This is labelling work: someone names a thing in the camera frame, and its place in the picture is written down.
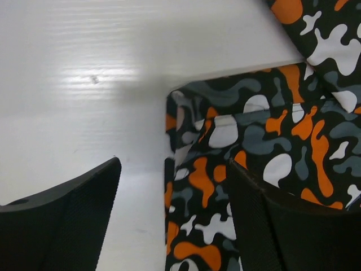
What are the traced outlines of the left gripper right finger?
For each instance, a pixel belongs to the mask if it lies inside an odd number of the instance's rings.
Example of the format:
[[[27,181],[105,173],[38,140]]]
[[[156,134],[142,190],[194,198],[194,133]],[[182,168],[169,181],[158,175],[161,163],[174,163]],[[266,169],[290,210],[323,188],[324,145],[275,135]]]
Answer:
[[[360,210],[286,193],[230,159],[227,193],[244,270],[359,270]]]

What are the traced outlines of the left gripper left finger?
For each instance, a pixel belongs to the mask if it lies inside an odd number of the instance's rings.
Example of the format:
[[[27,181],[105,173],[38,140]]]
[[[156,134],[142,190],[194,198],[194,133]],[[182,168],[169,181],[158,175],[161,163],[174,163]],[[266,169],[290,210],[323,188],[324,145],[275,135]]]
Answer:
[[[120,174],[114,157],[1,206],[1,270],[95,270]]]

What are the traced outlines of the orange camouflage shorts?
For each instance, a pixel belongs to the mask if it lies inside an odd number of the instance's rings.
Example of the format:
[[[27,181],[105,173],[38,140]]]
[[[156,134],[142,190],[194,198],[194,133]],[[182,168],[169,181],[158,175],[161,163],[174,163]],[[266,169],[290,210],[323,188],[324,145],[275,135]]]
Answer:
[[[230,159],[295,197],[360,210],[360,2],[267,5],[303,62],[191,82],[167,97],[166,270],[244,270]]]

